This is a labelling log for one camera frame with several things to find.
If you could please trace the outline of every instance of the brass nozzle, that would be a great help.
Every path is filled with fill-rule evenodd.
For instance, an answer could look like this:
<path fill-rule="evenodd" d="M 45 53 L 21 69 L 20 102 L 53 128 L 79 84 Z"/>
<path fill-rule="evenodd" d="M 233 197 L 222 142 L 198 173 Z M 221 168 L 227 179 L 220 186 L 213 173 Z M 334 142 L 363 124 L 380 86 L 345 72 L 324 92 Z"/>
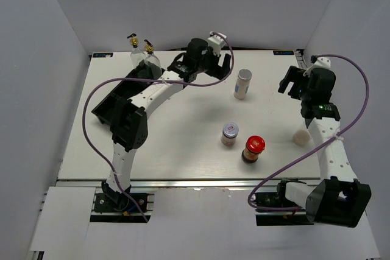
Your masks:
<path fill-rule="evenodd" d="M 153 45 L 147 39 L 145 39 L 145 42 L 146 42 L 145 51 L 148 52 L 148 53 L 152 53 L 153 50 L 154 50 Z"/>
<path fill-rule="evenodd" d="M 135 33 L 132 33 L 130 36 L 128 36 L 127 38 L 131 38 L 130 39 L 130 45 L 132 45 L 133 47 L 137 47 L 138 46 L 138 39 L 136 38 L 136 34 Z"/>

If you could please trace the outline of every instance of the red cap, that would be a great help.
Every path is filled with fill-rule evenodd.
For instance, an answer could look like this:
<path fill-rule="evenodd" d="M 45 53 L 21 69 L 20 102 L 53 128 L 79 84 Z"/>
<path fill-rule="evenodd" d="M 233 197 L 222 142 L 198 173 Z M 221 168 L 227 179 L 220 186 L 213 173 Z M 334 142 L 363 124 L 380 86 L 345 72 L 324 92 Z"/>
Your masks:
<path fill-rule="evenodd" d="M 266 148 L 266 142 L 260 136 L 251 136 L 246 142 L 246 147 L 253 153 L 261 153 Z"/>

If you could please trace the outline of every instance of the white cylinder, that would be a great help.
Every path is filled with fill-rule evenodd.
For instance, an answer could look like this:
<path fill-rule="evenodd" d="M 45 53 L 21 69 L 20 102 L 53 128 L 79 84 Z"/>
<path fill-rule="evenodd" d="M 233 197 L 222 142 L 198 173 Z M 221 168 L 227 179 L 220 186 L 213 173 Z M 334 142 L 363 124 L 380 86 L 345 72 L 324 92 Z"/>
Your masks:
<path fill-rule="evenodd" d="M 248 92 L 249 83 L 252 78 L 252 73 L 248 69 L 242 69 L 238 72 L 236 87 L 234 89 L 234 97 L 242 100 Z"/>
<path fill-rule="evenodd" d="M 306 124 L 302 123 L 302 125 L 299 127 L 299 129 L 292 136 L 292 141 L 294 141 L 294 143 L 297 146 L 303 147 L 303 146 L 308 144 L 308 142 L 310 141 L 310 138 L 311 138 L 311 136 L 310 136 L 309 131 L 306 128 Z"/>

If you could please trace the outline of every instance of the silver lid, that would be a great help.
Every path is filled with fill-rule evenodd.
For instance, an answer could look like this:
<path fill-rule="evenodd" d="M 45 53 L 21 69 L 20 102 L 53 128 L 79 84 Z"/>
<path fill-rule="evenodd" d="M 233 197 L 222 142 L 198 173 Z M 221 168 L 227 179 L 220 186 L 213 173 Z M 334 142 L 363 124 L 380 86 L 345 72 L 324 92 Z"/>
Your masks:
<path fill-rule="evenodd" d="M 234 138 L 238 134 L 238 126 L 235 123 L 227 123 L 224 126 L 223 134 L 228 138 Z"/>
<path fill-rule="evenodd" d="M 252 73 L 248 69 L 242 69 L 238 71 L 238 78 L 244 81 L 248 81 L 252 78 Z"/>

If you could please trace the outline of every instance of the spray bottle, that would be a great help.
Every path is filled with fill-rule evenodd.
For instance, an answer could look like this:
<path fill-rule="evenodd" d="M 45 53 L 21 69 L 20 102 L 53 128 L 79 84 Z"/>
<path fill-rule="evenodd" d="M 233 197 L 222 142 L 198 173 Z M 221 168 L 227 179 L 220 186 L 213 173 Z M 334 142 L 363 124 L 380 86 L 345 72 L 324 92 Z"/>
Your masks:
<path fill-rule="evenodd" d="M 160 60 L 157 58 L 156 55 L 154 55 L 153 45 L 147 39 L 145 39 L 145 42 L 145 51 L 147 55 L 145 59 L 145 65 L 148 67 L 152 78 L 159 79 L 162 75 Z"/>
<path fill-rule="evenodd" d="M 130 58 L 132 59 L 132 63 L 134 68 L 137 66 L 142 66 L 144 63 L 144 60 L 146 58 L 145 53 L 141 51 L 141 49 L 138 47 L 138 39 L 136 38 L 136 34 L 132 33 L 127 38 L 130 38 L 130 45 L 133 46 L 133 51 L 130 54 Z"/>

